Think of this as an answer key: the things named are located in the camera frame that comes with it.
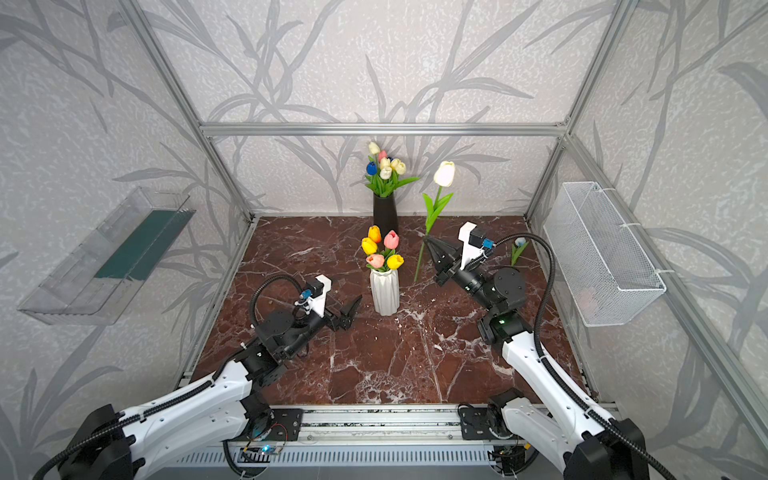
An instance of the black vase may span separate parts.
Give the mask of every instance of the black vase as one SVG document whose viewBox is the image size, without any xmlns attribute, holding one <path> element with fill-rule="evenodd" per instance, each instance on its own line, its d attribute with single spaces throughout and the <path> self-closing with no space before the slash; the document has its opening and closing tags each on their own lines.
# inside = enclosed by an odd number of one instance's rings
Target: black vase
<svg viewBox="0 0 768 480">
<path fill-rule="evenodd" d="M 382 237 L 390 230 L 397 233 L 397 207 L 395 207 L 394 195 L 381 198 L 373 194 L 373 224 L 381 230 Z"/>
</svg>

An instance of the white vase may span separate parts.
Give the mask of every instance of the white vase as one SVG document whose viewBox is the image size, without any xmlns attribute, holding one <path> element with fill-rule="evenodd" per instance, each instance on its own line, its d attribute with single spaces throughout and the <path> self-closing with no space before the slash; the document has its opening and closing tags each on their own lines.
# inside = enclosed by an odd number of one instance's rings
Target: white vase
<svg viewBox="0 0 768 480">
<path fill-rule="evenodd" d="M 400 280 L 397 270 L 377 272 L 371 270 L 373 308 L 381 316 L 394 315 L 400 308 Z"/>
</svg>

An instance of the green mat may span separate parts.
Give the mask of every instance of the green mat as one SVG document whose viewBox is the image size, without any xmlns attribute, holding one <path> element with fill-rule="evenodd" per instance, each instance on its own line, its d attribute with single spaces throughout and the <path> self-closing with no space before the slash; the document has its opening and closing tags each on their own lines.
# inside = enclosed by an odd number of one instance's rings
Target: green mat
<svg viewBox="0 0 768 480">
<path fill-rule="evenodd" d="M 194 210 L 152 210 L 94 277 L 146 280 L 193 214 Z"/>
</svg>

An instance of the pink tulip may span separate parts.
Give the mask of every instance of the pink tulip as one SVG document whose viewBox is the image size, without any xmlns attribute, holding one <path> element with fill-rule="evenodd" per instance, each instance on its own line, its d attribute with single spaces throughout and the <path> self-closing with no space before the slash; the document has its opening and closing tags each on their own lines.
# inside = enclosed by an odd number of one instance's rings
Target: pink tulip
<svg viewBox="0 0 768 480">
<path fill-rule="evenodd" d="M 384 266 L 384 256 L 383 255 L 368 255 L 368 258 L 366 258 L 366 262 L 373 268 L 381 268 Z"/>
<path fill-rule="evenodd" d="M 394 250 L 400 245 L 400 237 L 397 236 L 394 230 L 390 230 L 386 237 L 384 237 L 384 247 Z"/>
</svg>

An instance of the wallpaper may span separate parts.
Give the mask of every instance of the wallpaper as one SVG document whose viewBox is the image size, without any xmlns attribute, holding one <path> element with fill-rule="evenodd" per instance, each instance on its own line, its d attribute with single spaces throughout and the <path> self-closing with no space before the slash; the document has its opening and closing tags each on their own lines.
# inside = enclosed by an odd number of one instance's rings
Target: wallpaper
<svg viewBox="0 0 768 480">
<path fill-rule="evenodd" d="M 580 139 L 768 394 L 768 2 L 635 12 Z"/>
<path fill-rule="evenodd" d="M 204 121 L 563 121 L 614 0 L 140 0 Z"/>
<path fill-rule="evenodd" d="M 395 192 L 398 214 L 425 214 L 432 176 L 453 161 L 455 192 L 447 214 L 522 215 L 554 147 L 553 137 L 225 137 L 217 148 L 255 212 L 369 214 L 364 183 L 375 140 L 418 180 Z"/>
<path fill-rule="evenodd" d="M 247 224 L 112 2 L 0 2 L 0 474 L 28 480 L 91 410 L 174 387 Z M 112 326 L 16 310 L 135 187 L 193 215 Z"/>
<path fill-rule="evenodd" d="M 532 216 L 531 230 L 544 234 L 542 225 L 562 182 L 586 180 L 591 179 L 566 152 Z M 768 478 L 768 458 L 689 344 L 664 296 L 626 325 L 594 328 L 582 323 L 560 273 L 554 297 L 593 392 L 601 401 L 617 403 L 643 431 L 648 451 L 673 474 Z M 660 478 L 654 473 L 651 478 Z"/>
</svg>

